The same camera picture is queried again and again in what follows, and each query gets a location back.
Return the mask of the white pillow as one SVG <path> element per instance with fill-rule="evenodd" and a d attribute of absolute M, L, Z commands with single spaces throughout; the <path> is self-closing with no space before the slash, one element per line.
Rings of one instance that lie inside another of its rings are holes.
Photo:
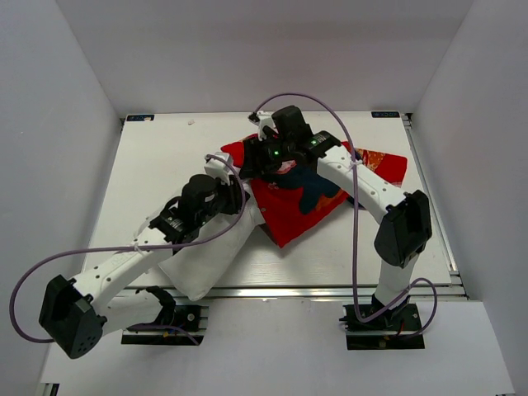
<path fill-rule="evenodd" d="M 244 186 L 249 194 L 242 217 L 219 214 L 206 224 L 199 234 L 203 240 L 226 228 L 227 233 L 193 247 L 185 247 L 158 266 L 171 284 L 188 299 L 202 299 L 220 280 L 233 263 L 252 231 L 264 224 L 261 211 L 249 185 Z"/>

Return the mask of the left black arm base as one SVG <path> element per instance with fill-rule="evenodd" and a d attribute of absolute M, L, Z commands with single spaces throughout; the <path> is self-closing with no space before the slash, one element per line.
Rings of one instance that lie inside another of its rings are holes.
<path fill-rule="evenodd" d="M 198 347 L 205 336 L 209 307 L 178 303 L 166 290 L 146 289 L 158 299 L 161 311 L 152 323 L 141 323 L 123 331 L 120 343 L 135 346 Z"/>

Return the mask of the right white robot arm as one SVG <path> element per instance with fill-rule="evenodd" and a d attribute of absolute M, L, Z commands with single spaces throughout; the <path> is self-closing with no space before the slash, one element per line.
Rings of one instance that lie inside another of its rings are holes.
<path fill-rule="evenodd" d="M 369 169 L 351 142 L 329 132 L 312 131 L 297 106 L 274 113 L 254 111 L 248 117 L 257 135 L 245 139 L 241 175 L 285 186 L 280 169 L 288 162 L 310 172 L 313 181 L 336 186 L 364 208 L 379 225 L 375 251 L 381 258 L 373 313 L 363 320 L 393 328 L 403 317 L 415 263 L 432 236 L 430 203 L 420 190 L 408 193 Z"/>

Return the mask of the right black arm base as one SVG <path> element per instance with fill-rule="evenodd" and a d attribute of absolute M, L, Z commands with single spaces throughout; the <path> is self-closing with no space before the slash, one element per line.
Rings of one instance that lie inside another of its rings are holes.
<path fill-rule="evenodd" d="M 354 305 L 343 306 L 344 315 L 339 323 L 346 334 L 348 351 L 423 350 L 425 342 L 422 321 L 415 304 L 407 304 L 397 313 L 385 312 L 382 316 L 362 323 L 356 317 Z"/>

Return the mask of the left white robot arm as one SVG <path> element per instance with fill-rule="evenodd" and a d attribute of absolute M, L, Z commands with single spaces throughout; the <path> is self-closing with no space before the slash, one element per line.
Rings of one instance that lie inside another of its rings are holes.
<path fill-rule="evenodd" d="M 106 334 L 121 329 L 173 325 L 176 302 L 159 286 L 132 295 L 120 292 L 184 248 L 198 246 L 200 230 L 218 215 L 241 216 L 249 194 L 237 174 L 225 180 L 198 174 L 124 247 L 71 279 L 53 278 L 45 289 L 39 323 L 71 359 L 86 355 Z"/>

